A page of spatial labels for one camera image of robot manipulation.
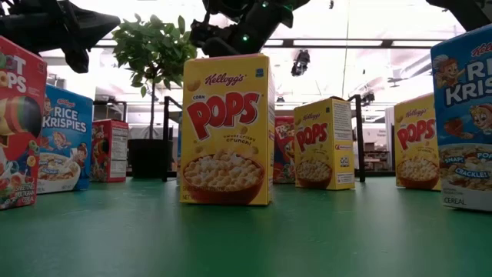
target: blue cereal box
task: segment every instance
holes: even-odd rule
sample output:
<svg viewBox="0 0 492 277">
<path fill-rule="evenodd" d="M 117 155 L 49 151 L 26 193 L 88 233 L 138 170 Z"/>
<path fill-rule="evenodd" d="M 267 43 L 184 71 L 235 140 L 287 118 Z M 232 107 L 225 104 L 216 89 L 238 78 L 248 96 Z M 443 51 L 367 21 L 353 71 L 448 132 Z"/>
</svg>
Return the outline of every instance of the blue cereal box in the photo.
<svg viewBox="0 0 492 277">
<path fill-rule="evenodd" d="M 38 194 L 87 189 L 92 100 L 47 85 L 43 116 Z"/>
<path fill-rule="evenodd" d="M 444 205 L 492 211 L 492 26 L 431 56 Z"/>
</svg>

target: green leaves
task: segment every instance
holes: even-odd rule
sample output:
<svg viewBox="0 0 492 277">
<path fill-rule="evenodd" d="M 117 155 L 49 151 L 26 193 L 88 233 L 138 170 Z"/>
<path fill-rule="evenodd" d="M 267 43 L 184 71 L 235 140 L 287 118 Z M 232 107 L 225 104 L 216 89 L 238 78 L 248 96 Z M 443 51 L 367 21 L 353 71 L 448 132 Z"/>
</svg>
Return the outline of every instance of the green leaves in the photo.
<svg viewBox="0 0 492 277">
<path fill-rule="evenodd" d="M 171 82 L 167 79 L 164 79 L 164 85 L 167 89 L 171 90 Z"/>
<path fill-rule="evenodd" d="M 140 94 L 142 98 L 144 98 L 145 95 L 147 94 L 147 88 L 145 88 L 145 86 L 140 88 Z"/>
<path fill-rule="evenodd" d="M 131 86 L 139 88 L 142 97 L 152 82 L 164 82 L 167 89 L 171 89 L 172 82 L 182 86 L 184 64 L 197 55 L 189 42 L 191 33 L 186 31 L 185 19 L 179 16 L 175 25 L 162 22 L 156 15 L 142 20 L 135 14 L 135 18 L 136 22 L 123 20 L 112 32 L 117 43 L 113 53 L 118 67 L 128 64 Z"/>
<path fill-rule="evenodd" d="M 183 35 L 186 31 L 186 23 L 185 23 L 185 19 L 180 15 L 178 17 L 178 26 L 179 26 L 179 32 Z"/>
</svg>

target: black pole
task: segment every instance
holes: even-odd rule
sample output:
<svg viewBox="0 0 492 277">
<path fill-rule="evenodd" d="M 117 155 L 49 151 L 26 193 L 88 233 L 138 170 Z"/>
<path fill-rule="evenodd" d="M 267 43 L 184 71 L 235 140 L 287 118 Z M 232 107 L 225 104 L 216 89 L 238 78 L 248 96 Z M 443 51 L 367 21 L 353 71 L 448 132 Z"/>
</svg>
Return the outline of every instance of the black pole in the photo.
<svg viewBox="0 0 492 277">
<path fill-rule="evenodd" d="M 364 138 L 362 137 L 362 107 L 361 95 L 355 95 L 355 120 L 357 122 L 357 150 L 359 153 L 359 182 L 366 182 L 366 167 L 364 164 Z"/>
<path fill-rule="evenodd" d="M 123 122 L 126 122 L 126 113 L 128 112 L 128 104 L 123 102 Z"/>
<path fill-rule="evenodd" d="M 169 96 L 164 97 L 164 127 L 162 130 L 162 140 L 164 141 L 165 147 L 165 163 L 164 168 L 162 170 L 162 181 L 168 181 L 168 163 L 169 163 L 169 153 L 168 153 L 168 145 L 169 145 Z"/>
</svg>

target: nutrition facts label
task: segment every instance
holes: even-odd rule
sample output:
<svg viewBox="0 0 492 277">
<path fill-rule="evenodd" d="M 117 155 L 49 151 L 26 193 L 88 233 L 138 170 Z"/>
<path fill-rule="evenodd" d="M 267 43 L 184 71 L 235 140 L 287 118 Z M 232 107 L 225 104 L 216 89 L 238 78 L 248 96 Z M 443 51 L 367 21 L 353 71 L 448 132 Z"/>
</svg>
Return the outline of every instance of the nutrition facts label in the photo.
<svg viewBox="0 0 492 277">
<path fill-rule="evenodd" d="M 352 141 L 351 104 L 333 102 L 333 117 L 335 140 Z"/>
<path fill-rule="evenodd" d="M 351 184 L 354 182 L 354 173 L 337 173 L 338 184 Z"/>
<path fill-rule="evenodd" d="M 113 128 L 111 137 L 111 171 L 110 178 L 126 176 L 128 130 Z"/>
</svg>

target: metal stand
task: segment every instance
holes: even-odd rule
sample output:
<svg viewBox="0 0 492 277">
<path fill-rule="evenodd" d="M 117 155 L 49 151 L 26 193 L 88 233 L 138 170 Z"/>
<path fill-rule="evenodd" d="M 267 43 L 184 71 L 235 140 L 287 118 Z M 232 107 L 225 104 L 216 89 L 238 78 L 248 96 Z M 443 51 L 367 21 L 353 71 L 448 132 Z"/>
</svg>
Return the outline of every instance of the metal stand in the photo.
<svg viewBox="0 0 492 277">
<path fill-rule="evenodd" d="M 168 148 L 168 141 L 169 141 L 169 102 L 172 102 L 176 107 L 183 109 L 183 106 L 179 105 L 179 103 L 177 103 L 170 96 L 164 97 L 164 128 L 162 130 L 162 140 L 164 141 L 166 149 Z M 162 170 L 163 182 L 167 182 L 168 176 L 170 175 L 168 172 L 169 162 L 170 162 L 169 159 L 165 159 L 164 169 Z"/>
</svg>

